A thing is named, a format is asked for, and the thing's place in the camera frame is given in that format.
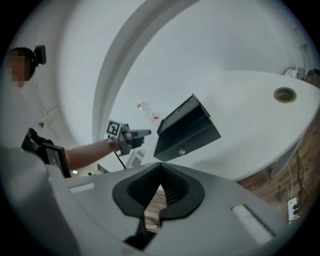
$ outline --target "wooden floor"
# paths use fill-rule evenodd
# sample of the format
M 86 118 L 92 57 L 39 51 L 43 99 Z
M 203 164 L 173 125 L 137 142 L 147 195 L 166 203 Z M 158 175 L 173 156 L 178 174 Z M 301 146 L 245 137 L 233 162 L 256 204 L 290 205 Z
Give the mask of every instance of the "wooden floor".
M 310 75 L 306 82 L 320 88 L 320 75 Z M 288 165 L 293 181 L 292 195 L 298 200 L 298 214 L 304 217 L 309 213 L 320 194 L 320 111 L 305 133 L 298 154 L 302 164 L 298 165 L 298 156 L 295 154 Z M 285 169 L 271 180 L 270 171 L 269 168 L 266 168 L 237 183 L 273 206 L 287 221 L 287 201 L 290 198 L 291 190 L 289 172 Z M 149 231 L 159 232 L 159 212 L 166 206 L 165 195 L 157 192 L 145 210 L 145 223 L 146 225 L 157 225 L 158 228 L 149 229 Z

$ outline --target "person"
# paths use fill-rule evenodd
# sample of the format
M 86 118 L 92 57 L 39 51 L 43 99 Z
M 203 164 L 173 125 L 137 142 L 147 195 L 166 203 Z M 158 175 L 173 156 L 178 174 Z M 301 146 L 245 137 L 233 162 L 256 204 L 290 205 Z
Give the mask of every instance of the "person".
M 5 68 L 12 76 L 12 81 L 17 82 L 19 88 L 25 86 L 39 65 L 36 54 L 28 48 L 19 47 L 10 50 L 6 54 Z M 29 128 L 22 142 L 22 149 L 38 155 L 45 164 L 49 164 L 46 151 L 41 144 L 53 144 L 51 140 L 40 137 L 37 132 Z M 70 171 L 86 167 L 106 155 L 121 149 L 118 140 L 110 137 L 89 145 L 79 146 L 73 149 L 64 149 L 65 160 Z
M 43 143 L 54 144 L 51 140 L 40 137 L 34 129 L 29 128 L 21 148 L 36 154 L 48 165 L 49 160 L 46 150 L 41 147 Z M 120 144 L 118 140 L 115 137 L 110 137 L 89 145 L 79 146 L 73 149 L 64 149 L 64 154 L 69 171 L 73 171 L 91 165 L 110 153 L 119 150 Z

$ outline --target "black cable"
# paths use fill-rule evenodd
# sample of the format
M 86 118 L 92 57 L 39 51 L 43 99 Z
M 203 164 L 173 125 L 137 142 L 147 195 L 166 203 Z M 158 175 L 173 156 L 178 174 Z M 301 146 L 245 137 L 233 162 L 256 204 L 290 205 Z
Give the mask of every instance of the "black cable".
M 307 198 L 308 198 L 308 195 L 307 195 L 307 193 L 306 193 L 306 190 L 305 190 L 305 188 L 304 188 L 304 176 L 305 176 L 305 169 L 304 169 L 304 166 L 303 166 L 303 164 L 302 164 L 302 161 L 301 161 L 301 158 L 300 158 L 300 156 L 299 156 L 299 151 L 298 151 L 298 149 L 297 149 L 297 151 L 296 151 L 296 160 L 297 160 L 297 165 L 298 165 L 298 177 L 297 177 L 297 181 L 298 181 L 298 183 L 299 183 L 299 185 L 300 185 L 300 192 L 299 192 L 299 203 L 298 203 L 298 211 L 300 211 L 301 210 L 301 208 L 302 208 L 302 206 L 303 206 L 303 204 L 301 205 L 301 203 L 302 203 L 302 193 L 305 195 L 305 199 L 304 199 L 304 202 L 306 202 L 306 200 L 307 200 Z M 301 180 L 300 180 L 300 170 L 302 169 L 302 182 L 301 182 Z
M 120 163 L 122 164 L 123 168 L 126 170 L 126 166 L 124 165 L 124 163 L 121 161 L 120 157 L 118 156 L 118 154 L 116 152 L 114 152 L 116 155 L 116 158 L 118 158 L 118 160 L 120 161 Z

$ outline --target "white table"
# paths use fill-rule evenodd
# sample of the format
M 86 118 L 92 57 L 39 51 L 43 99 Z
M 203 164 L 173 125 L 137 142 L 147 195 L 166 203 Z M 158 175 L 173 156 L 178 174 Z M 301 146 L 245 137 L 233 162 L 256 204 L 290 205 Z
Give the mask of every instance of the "white table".
M 296 99 L 277 101 L 274 93 L 281 87 L 293 89 Z M 221 138 L 168 163 L 230 180 L 248 177 L 281 157 L 304 134 L 320 104 L 320 90 L 315 86 L 257 71 L 223 71 L 194 94 Z M 159 162 L 153 157 L 156 130 L 151 136 L 141 164 Z

